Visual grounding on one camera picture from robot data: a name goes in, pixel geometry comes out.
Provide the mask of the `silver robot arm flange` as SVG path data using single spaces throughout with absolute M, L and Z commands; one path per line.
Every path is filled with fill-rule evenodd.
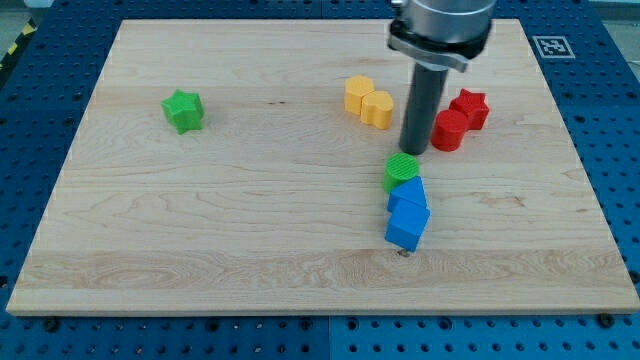
M 433 71 L 467 70 L 484 49 L 495 0 L 398 0 L 387 46 Z

